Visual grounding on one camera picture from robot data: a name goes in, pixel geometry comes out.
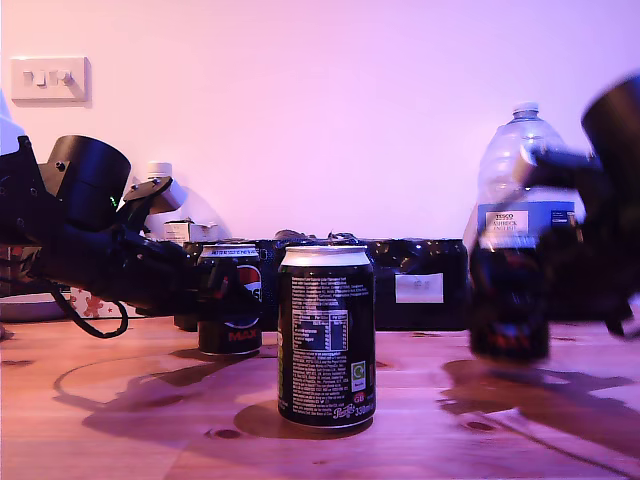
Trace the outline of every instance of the wooden table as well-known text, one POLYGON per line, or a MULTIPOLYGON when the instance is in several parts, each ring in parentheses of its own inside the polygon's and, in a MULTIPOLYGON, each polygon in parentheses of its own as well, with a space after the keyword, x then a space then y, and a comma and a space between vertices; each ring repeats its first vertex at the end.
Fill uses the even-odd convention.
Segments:
POLYGON ((640 344, 602 325, 554 326, 552 359, 524 373, 473 360, 465 333, 378 333, 377 413, 342 434, 278 415, 274 334, 225 363, 170 318, 112 340, 7 330, 4 480, 640 478, 640 344))

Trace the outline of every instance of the sticker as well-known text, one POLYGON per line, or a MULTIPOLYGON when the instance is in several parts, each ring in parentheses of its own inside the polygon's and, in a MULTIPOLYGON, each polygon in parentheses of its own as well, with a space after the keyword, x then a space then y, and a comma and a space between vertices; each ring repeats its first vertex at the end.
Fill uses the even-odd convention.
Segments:
POLYGON ((486 213, 487 232, 494 234, 529 233, 529 212, 512 210, 486 213))
POLYGON ((367 386, 367 362, 351 364, 351 391, 364 390, 367 386))
POLYGON ((443 274, 396 275, 396 303, 444 303, 443 274))

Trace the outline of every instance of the can lid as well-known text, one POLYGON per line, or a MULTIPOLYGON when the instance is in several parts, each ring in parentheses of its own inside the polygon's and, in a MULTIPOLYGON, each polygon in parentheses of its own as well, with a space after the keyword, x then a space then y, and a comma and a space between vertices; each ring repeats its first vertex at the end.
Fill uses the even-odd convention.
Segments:
POLYGON ((366 251, 366 245, 300 245, 287 247, 287 252, 307 255, 341 255, 366 251))
POLYGON ((366 245, 300 245, 287 247, 282 266, 349 267, 370 265, 366 245))

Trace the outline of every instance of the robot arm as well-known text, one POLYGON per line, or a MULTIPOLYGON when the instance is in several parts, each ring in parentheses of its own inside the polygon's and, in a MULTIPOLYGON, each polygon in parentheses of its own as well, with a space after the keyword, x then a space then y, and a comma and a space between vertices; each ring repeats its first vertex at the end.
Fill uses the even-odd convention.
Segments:
POLYGON ((42 282, 88 333, 110 338, 127 328, 119 302, 149 315, 259 312, 241 284, 234 259, 212 269, 181 247, 140 235, 150 213, 177 208, 171 177, 135 185, 117 209, 130 171, 113 147, 81 136, 60 138, 46 164, 31 143, 0 156, 0 243, 34 248, 22 259, 25 276, 42 282), (79 287, 118 304, 120 328, 102 333, 81 319, 53 282, 79 287))

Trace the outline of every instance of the soda can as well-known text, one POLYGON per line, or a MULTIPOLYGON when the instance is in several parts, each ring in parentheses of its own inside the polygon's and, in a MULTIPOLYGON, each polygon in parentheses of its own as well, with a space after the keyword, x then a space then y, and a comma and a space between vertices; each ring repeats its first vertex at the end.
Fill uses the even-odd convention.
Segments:
MULTIPOLYGON (((258 250, 253 244, 205 245, 198 264, 215 267, 219 262, 235 259, 240 282, 261 300, 262 282, 258 268, 258 250)), ((225 321, 198 322, 198 349, 210 355, 250 354, 262 346, 262 331, 258 315, 234 316, 225 321)))
POLYGON ((278 410, 319 429, 373 416, 373 267, 366 246, 287 247, 279 269, 278 410))

